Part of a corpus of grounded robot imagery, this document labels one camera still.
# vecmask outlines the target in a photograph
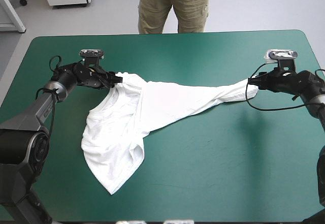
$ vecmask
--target black cable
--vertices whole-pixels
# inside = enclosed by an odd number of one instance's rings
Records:
[[[54,61],[55,58],[59,58],[59,61],[57,62],[56,66],[55,66],[55,69],[57,69],[57,68],[59,67],[59,65],[61,64],[61,61],[62,61],[62,57],[59,56],[59,55],[55,55],[55,56],[53,56],[53,57],[50,59],[50,61],[49,61],[49,67],[50,67],[50,70],[51,70],[52,72],[54,72],[54,73],[55,73],[56,71],[52,69],[51,64],[52,64],[52,62]]]
[[[323,72],[325,72],[325,70],[324,70],[324,69],[317,69],[317,70],[315,71],[315,76],[319,79],[319,81],[321,81],[322,85],[325,86],[325,82],[324,82],[324,80],[322,80],[322,78],[317,74],[318,71],[323,71]]]
[[[253,76],[258,72],[258,70],[259,70],[261,67],[265,66],[265,65],[267,65],[267,63],[262,64],[261,66],[259,66],[259,67],[256,69],[256,71],[255,71],[255,72],[250,76],[250,78],[252,78],[252,77],[253,77]],[[323,69],[316,70],[316,71],[315,71],[315,74],[316,74],[317,71],[325,71],[325,70],[323,70]],[[245,91],[246,102],[247,102],[247,104],[248,104],[250,107],[252,107],[252,108],[254,108],[254,109],[256,109],[256,110],[259,110],[259,111],[284,111],[284,110],[296,109],[296,108],[300,108],[300,107],[304,107],[304,106],[310,106],[310,105],[318,105],[318,106],[322,106],[322,107],[325,106],[324,103],[306,103],[306,104],[302,104],[302,105],[299,105],[299,106],[292,106],[292,107],[275,108],[275,109],[261,109],[261,108],[258,108],[258,107],[256,107],[256,106],[253,106],[253,105],[249,102],[249,99],[248,99],[248,96],[247,96],[247,90],[248,90],[248,80],[247,80],[246,91]]]

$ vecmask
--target khaki pants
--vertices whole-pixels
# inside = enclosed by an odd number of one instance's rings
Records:
[[[139,33],[161,34],[173,6],[179,33],[203,32],[209,0],[140,0]]]

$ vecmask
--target wrinkled fabric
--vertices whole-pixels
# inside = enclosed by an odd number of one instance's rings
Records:
[[[198,114],[223,102],[244,101],[247,80],[220,87],[146,82],[118,73],[123,83],[89,112],[82,149],[86,162],[110,194],[132,176],[144,160],[143,138],[153,130]],[[248,86],[248,98],[258,88]]]

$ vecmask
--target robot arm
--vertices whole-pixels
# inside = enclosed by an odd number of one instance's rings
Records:
[[[82,61],[59,63],[51,80],[25,111],[0,124],[0,204],[21,224],[54,223],[31,185],[40,175],[49,150],[50,132],[44,126],[55,104],[63,102],[76,86],[112,88],[122,78],[104,71],[101,50],[81,50]]]
[[[272,92],[284,92],[300,97],[310,115],[319,119],[325,130],[325,82],[317,73],[302,71],[296,73],[295,58],[297,53],[291,50],[269,50],[265,56],[266,63],[277,63],[271,72],[261,72],[248,79],[248,84]],[[320,151],[317,163],[319,202],[325,206],[325,146]],[[325,223],[325,209],[303,223]]]

